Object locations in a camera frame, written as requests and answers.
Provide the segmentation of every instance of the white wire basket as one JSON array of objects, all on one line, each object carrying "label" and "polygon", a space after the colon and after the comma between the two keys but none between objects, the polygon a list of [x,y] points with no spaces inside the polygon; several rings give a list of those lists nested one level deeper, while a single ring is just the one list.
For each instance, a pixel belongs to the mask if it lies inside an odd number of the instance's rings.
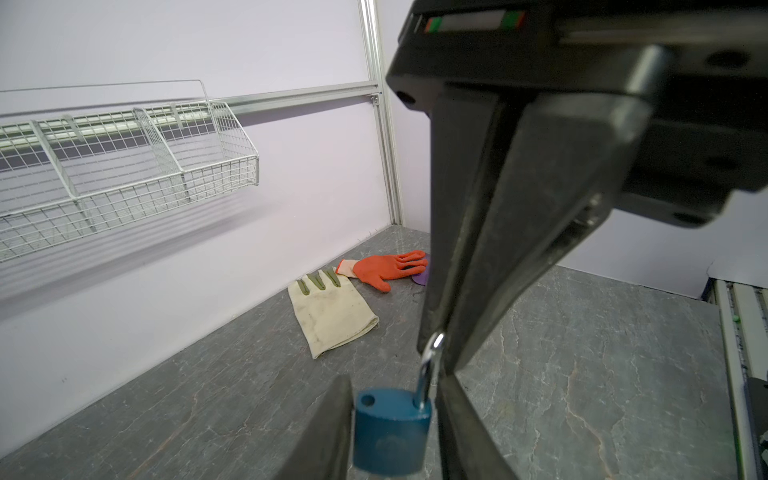
[{"label": "white wire basket", "polygon": [[0,262],[258,181],[222,101],[0,125]]}]

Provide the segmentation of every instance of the basket divider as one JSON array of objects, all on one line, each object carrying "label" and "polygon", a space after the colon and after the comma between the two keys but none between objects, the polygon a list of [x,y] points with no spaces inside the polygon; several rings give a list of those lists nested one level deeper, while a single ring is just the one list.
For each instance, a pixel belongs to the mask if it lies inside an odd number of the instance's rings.
[{"label": "basket divider", "polygon": [[176,118],[176,125],[178,125],[178,127],[181,129],[181,115],[179,115],[179,109],[176,108],[176,103],[171,102],[170,112],[174,114],[174,118]]},{"label": "basket divider", "polygon": [[156,160],[160,171],[164,174],[181,173],[181,179],[178,177],[170,178],[170,182],[174,187],[175,196],[177,198],[182,196],[182,198],[186,198],[187,203],[190,203],[192,199],[190,198],[190,190],[187,186],[187,179],[184,176],[184,169],[181,168],[179,161],[174,155],[174,152],[170,150],[170,147],[165,141],[165,137],[160,132],[160,129],[157,128],[157,125],[154,123],[154,121],[152,121],[152,118],[143,108],[134,108],[134,116],[136,117],[136,121],[139,124],[139,127],[141,127],[141,130],[147,137],[147,142],[152,149],[154,159]]},{"label": "basket divider", "polygon": [[30,120],[29,126],[32,127],[32,131],[35,132],[35,136],[38,138],[38,141],[40,142],[40,146],[42,147],[43,151],[45,152],[45,156],[48,157],[48,161],[51,162],[51,165],[53,165],[53,169],[56,170],[56,174],[58,175],[59,180],[61,180],[61,183],[64,185],[64,189],[67,191],[67,195],[72,199],[72,202],[77,207],[78,211],[80,212],[80,215],[82,215],[83,220],[85,223],[91,228],[91,231],[95,232],[96,227],[94,227],[93,221],[91,220],[91,217],[85,213],[85,210],[83,210],[83,207],[80,205],[80,202],[78,201],[78,190],[74,187],[74,184],[72,183],[72,180],[67,175],[67,172],[64,170],[64,168],[61,165],[61,162],[58,160],[58,157],[56,156],[56,152],[54,152],[53,147],[51,147],[51,144],[48,142],[48,138],[43,133],[43,130],[40,128],[40,124],[36,120]]},{"label": "basket divider", "polygon": [[77,122],[74,121],[74,117],[72,117],[70,114],[66,114],[63,118],[64,121],[67,122],[67,125],[69,125],[70,129],[72,129],[74,134],[78,136],[78,140],[83,143],[87,143],[88,140],[85,139],[85,135],[83,135],[83,132],[80,131],[80,127],[78,127]]}]

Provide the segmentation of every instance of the orange rubber-coated glove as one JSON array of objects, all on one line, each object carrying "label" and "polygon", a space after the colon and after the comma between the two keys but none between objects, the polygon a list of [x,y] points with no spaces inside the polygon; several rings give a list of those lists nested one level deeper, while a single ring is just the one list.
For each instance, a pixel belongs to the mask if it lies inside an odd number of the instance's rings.
[{"label": "orange rubber-coated glove", "polygon": [[384,280],[396,280],[421,273],[427,268],[426,253],[421,250],[402,255],[373,255],[362,260],[342,260],[336,268],[350,278],[359,278],[381,292],[387,293],[392,287]]}]

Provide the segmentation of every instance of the purple object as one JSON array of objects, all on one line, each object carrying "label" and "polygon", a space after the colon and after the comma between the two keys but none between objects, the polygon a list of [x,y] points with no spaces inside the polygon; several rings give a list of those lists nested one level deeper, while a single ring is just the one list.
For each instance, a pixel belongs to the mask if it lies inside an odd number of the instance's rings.
[{"label": "purple object", "polygon": [[[429,261],[429,253],[427,253],[426,257],[424,257]],[[411,280],[418,283],[419,285],[426,285],[427,280],[429,280],[429,264],[427,264],[427,270],[424,270],[421,273],[417,273],[416,275],[411,275]]]}]

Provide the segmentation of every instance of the white wall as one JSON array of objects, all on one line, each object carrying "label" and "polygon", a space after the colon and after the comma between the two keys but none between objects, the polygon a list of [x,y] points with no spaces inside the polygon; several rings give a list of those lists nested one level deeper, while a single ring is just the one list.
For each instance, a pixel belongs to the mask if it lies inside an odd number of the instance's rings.
[{"label": "white wall", "polygon": [[[192,77],[211,96],[367,75],[354,0],[3,2],[0,65],[0,89]],[[370,103],[241,121],[260,186],[0,265],[0,457],[389,223]]]},{"label": "white wall", "polygon": [[[411,3],[379,2],[387,66]],[[429,119],[405,108],[394,94],[391,98],[406,226],[429,231]],[[768,192],[735,194],[723,217],[699,230],[615,210],[561,265],[693,297],[702,293],[710,264],[710,274],[718,278],[762,284],[768,276],[766,218]],[[753,232],[760,224],[762,230]],[[733,246],[745,235],[741,253]]]},{"label": "white wall", "polygon": [[225,97],[368,80],[356,0],[4,0],[0,39],[0,89],[202,78]]},{"label": "white wall", "polygon": [[[763,213],[768,210],[768,201]],[[756,217],[754,228],[741,228],[721,248],[707,273],[712,278],[768,288],[768,220]]]},{"label": "white wall", "polygon": [[[723,215],[699,229],[665,223],[614,210],[606,222],[561,262],[576,270],[650,286],[667,292],[699,297],[709,276],[723,278],[710,265],[736,260],[753,262],[750,269],[765,276],[768,267],[766,237],[755,229],[768,219],[768,190],[760,194],[736,192]],[[751,260],[738,249],[742,239],[753,239]],[[732,270],[733,278],[747,281],[746,270]]]}]

